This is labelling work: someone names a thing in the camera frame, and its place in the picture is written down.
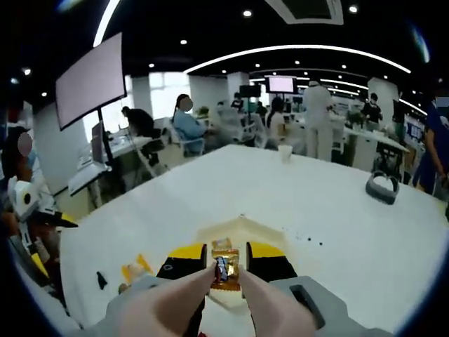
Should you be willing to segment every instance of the small black object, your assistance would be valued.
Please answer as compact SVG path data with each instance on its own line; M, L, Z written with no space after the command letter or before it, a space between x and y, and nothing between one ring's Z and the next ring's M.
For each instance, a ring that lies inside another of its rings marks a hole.
M100 286L100 289L103 290L107 285L107 281L100 272L97 272L97 280L98 286Z

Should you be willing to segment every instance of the snack package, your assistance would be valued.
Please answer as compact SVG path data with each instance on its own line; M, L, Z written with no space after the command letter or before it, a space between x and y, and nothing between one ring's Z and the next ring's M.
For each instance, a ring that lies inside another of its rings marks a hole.
M232 249L231 239L227 237L225 239L212 241L212 249L216 250Z
M217 261L215 281L212 289L239 291L239 250L212 250L212 257Z

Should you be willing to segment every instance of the white table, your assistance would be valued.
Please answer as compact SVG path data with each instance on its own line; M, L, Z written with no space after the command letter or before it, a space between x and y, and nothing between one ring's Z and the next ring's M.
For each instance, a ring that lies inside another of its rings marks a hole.
M337 115L334 115L334 114L332 114L330 116L330 120L331 121L332 120L342 120L342 119L344 119L344 117L337 116ZM306 125L305 118L303 118L303 117L297 119L296 122L299 123L301 126L305 126ZM402 146L401 144L399 144L395 140L392 140L391 138L388 138L388 137L380 135L380 134L376 134L376 133L374 133L372 131L367 131L367 130L355 131L355 130L353 130L351 128L347 128L345 126L344 127L344 132L346 134L348 134L348 135L354 135L354 136L366 138L366 139L369 139L369 140L375 140L377 142L390 145L390 146L395 147L396 149L399 149L399 150L401 150L403 152L409 152L406 147Z
M99 322L123 282L122 265L143 253L157 269L198 229L245 214L284 231L298 275L339 296L352 319L395 332L430 289L449 231L433 197L401 185L387 206L364 192L368 177L307 157L282 164L278 152L237 145L174 168L64 229L68 310L84 326ZM108 282L103 291L97 271ZM237 325L234 336L242 336Z

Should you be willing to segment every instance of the monitor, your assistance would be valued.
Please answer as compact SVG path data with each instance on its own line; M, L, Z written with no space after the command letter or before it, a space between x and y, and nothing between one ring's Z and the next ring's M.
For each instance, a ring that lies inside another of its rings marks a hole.
M125 94L120 33L85 54L56 81L60 129Z
M240 86L240 96L242 98L260 97L260 86Z
M294 77L270 76L267 77L268 93L297 93Z
M98 123L92 128L92 161L103 164L105 158L103 157L103 125Z

